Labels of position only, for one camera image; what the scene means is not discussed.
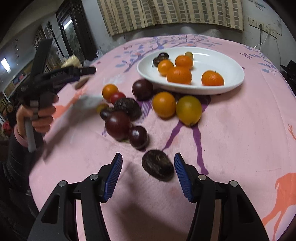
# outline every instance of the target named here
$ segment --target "human hand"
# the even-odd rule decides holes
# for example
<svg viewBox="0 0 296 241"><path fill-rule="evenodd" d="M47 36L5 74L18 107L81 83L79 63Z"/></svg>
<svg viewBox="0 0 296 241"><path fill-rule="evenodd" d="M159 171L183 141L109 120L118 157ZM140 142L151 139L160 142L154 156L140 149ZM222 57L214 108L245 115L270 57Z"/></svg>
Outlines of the human hand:
<svg viewBox="0 0 296 241"><path fill-rule="evenodd" d="M54 103L59 101L59 97L56 95L54 97ZM32 126L38 133L45 134L50 130L50 124L53 122L52 115L55 113L56 108L52 105L50 107L40 109L38 111L38 120L32 121ZM25 117L32 117L32 109L21 105L17 110L17 131L19 135L26 139L26 129L25 129Z"/></svg>

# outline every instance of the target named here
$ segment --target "cherry tomato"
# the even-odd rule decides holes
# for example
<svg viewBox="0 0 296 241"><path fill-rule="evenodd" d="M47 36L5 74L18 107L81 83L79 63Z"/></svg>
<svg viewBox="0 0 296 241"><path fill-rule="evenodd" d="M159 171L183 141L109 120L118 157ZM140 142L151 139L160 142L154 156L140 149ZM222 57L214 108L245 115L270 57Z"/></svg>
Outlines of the cherry tomato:
<svg viewBox="0 0 296 241"><path fill-rule="evenodd" d="M111 95L110 101L112 104L114 104L115 101L117 101L118 99L121 99L121 98L126 98L126 95L122 92L117 92L117 93L114 93L113 95Z"/></svg>

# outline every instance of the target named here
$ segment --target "ceiling light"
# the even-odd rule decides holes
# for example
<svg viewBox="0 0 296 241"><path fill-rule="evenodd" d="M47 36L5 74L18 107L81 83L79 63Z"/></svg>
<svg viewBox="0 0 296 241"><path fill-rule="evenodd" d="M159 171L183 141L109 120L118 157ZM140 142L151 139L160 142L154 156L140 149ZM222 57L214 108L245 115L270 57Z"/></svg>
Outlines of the ceiling light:
<svg viewBox="0 0 296 241"><path fill-rule="evenodd" d="M64 25L64 29L66 29L71 23L72 23L72 19L70 19L69 22L67 22L67 23Z"/></svg>
<svg viewBox="0 0 296 241"><path fill-rule="evenodd" d="M1 64L2 64L3 67L6 69L7 73L10 73L10 72L11 72L10 66L9 66L9 64L8 64L7 61L6 61L6 58L4 58L4 59L1 61Z"/></svg>

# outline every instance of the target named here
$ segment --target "pink tablecloth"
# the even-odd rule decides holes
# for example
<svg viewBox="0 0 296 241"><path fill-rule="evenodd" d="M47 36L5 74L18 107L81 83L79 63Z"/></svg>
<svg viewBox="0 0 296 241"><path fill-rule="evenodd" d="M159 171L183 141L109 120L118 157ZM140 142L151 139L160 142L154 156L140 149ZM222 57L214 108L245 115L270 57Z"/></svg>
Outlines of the pink tablecloth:
<svg viewBox="0 0 296 241"><path fill-rule="evenodd" d="M97 73L83 90L76 92L67 85L59 93L56 119L45 137L46 150L30 175L38 208L60 180L82 181L120 152L123 169L113 198L102 205L111 240L186 240L195 205L183 196L177 176L168 183L149 176L141 166L144 153L107 135L104 121L94 111L102 101L104 85L114 83L132 97L132 84L140 77L138 61L155 50L175 46L224 53L243 67L245 80L231 92L199 97L204 113L192 129L177 117L159 119L149 101L142 103L138 123L150 134L147 149L164 149L172 161L180 152L187 163L214 181L237 180L270 240L277 240L296 213L296 98L260 51L202 35L128 42L95 63ZM81 214L78 226L80 240L85 240Z"/></svg>

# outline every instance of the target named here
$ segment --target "plate rim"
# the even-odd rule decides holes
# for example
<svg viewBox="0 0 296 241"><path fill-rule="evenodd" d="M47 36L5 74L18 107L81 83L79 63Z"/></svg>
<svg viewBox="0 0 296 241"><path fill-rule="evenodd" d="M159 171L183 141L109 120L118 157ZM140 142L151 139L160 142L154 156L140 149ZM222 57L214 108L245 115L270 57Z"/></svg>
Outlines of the plate rim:
<svg viewBox="0 0 296 241"><path fill-rule="evenodd" d="M226 55L226 54L224 54L224 53L221 53L221 52L219 52L219 51L212 50L212 49L207 49L207 48L202 48L202 47L193 47L193 46L180 46L180 47L172 47L172 48L164 48L164 49L165 49L165 50L168 50L168 49L178 49L178 48L196 48L196 49L204 49L204 50L207 50L207 51L211 51L211 52L213 51L213 52L219 53L219 54L221 54L221 55L224 55L224 56L226 56L227 58L230 58L232 61L235 62L236 65L238 65L238 66L240 67L240 69L241 69L241 71L242 71L242 73L243 73L243 75L242 75L243 78L242 78L242 80L241 80L240 82L238 82L237 84L232 85L232 86L227 86L227 87L225 87L224 85L221 85L221 86L196 86L196 85L185 85L185 84L169 83L169 82L168 82L168 83L169 83L169 86L172 86L172 87L179 87L179 88L189 89L189 90L194 90L194 89L196 89L196 90L205 90L205 91L209 91L209 90L220 90L220 89L223 89L223 88L232 88L232 89L234 89L234 88L240 86L240 85L244 82L245 73L244 73L244 70L243 70L242 66L241 66L237 61L235 61L233 58L229 57L228 55ZM142 74L142 73L139 71L139 65L141 64L141 62L142 62L145 58L147 58L147 57L149 57L150 55L155 54L155 53L157 53L157 52L160 52L160 53L161 53L161 52L164 51L164 49L162 49L162 50L157 50L157 51L154 51L154 52L148 54L147 56L145 56L144 58L142 58L142 59L138 62L138 64L137 64L137 71L138 71L138 73L139 73L139 75L140 75L141 77L143 77L143 78L145 78L145 79L147 79L147 80L149 80L149 81L151 81L151 82L153 82L153 83L155 83L155 84L159 84L159 85L166 85L166 84L165 84L165 83L160 83L160 82L155 81L155 80L152 80L151 78L149 78L149 77L146 76L145 74Z"/></svg>

